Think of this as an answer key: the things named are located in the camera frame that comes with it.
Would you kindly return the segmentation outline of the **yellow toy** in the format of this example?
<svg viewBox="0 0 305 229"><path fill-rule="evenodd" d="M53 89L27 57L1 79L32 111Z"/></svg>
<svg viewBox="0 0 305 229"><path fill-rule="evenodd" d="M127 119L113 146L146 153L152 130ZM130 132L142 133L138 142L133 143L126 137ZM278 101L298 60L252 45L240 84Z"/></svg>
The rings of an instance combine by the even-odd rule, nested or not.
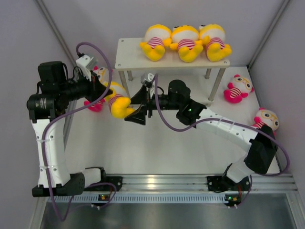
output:
<svg viewBox="0 0 305 229"><path fill-rule="evenodd" d="M171 34L170 49L177 51L179 58L186 63L193 62L203 51L198 30L191 25L175 26Z"/></svg>
<svg viewBox="0 0 305 229"><path fill-rule="evenodd" d="M124 119L135 111L130 107L131 99L122 85L111 82L109 90L112 90L112 93L104 97L104 100L108 103L110 113L114 118Z"/></svg>
<svg viewBox="0 0 305 229"><path fill-rule="evenodd" d="M165 54L165 47L172 43L172 31L162 24L150 26L140 42L144 55L150 61L159 61Z"/></svg>
<svg viewBox="0 0 305 229"><path fill-rule="evenodd" d="M219 24L200 25L199 39L211 62L218 62L232 53L231 46L225 43L225 30Z"/></svg>

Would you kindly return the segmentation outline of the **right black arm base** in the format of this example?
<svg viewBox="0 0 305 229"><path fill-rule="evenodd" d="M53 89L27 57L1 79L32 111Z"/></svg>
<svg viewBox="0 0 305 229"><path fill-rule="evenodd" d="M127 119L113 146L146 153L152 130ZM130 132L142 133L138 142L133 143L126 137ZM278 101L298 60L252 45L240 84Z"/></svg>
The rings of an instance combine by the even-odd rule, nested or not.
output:
<svg viewBox="0 0 305 229"><path fill-rule="evenodd" d="M243 178L240 182L235 183L226 176L208 176L208 190L216 193L225 191L248 191L250 188L249 177Z"/></svg>

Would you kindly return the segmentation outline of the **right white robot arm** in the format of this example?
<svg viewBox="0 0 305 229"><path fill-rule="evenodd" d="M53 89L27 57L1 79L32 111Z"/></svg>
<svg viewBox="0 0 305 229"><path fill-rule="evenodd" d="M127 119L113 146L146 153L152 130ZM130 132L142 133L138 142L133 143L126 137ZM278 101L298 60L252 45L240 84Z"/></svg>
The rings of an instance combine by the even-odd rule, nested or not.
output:
<svg viewBox="0 0 305 229"><path fill-rule="evenodd" d="M239 146L246 154L226 169L222 183L227 189L234 189L242 179L254 173L265 175L268 172L277 152L275 136L269 126L264 124L256 128L225 119L191 99L191 90L181 80L171 81L167 94L157 91L154 83L143 83L131 99L139 108L125 121L145 125L146 118L156 110L162 121L176 132L201 129Z"/></svg>

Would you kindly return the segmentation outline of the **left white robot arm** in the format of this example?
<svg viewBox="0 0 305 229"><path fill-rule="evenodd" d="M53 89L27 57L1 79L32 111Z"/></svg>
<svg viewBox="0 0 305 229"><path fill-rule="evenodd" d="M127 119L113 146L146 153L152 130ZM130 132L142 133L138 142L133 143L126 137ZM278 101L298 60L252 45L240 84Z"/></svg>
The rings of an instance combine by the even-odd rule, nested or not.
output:
<svg viewBox="0 0 305 229"><path fill-rule="evenodd" d="M68 77L67 66L61 61L38 66L41 80L36 93L27 101L40 162L39 181L32 189L34 197L80 195L90 186L100 191L108 184L102 167L90 167L74 174L67 168L64 124L69 103L81 98L93 102L111 93L99 82L91 67L79 63L76 68L77 80Z"/></svg>

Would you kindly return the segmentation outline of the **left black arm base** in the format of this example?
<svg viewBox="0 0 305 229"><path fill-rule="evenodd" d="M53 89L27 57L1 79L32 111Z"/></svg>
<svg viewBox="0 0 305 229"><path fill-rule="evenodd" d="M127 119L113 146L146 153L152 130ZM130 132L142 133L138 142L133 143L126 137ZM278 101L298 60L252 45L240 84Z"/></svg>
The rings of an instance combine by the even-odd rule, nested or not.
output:
<svg viewBox="0 0 305 229"><path fill-rule="evenodd" d="M120 191L122 188L123 177L122 176L107 176L105 182L115 185L116 190ZM104 187L104 190L105 191L114 191L114 188L112 186L106 185Z"/></svg>

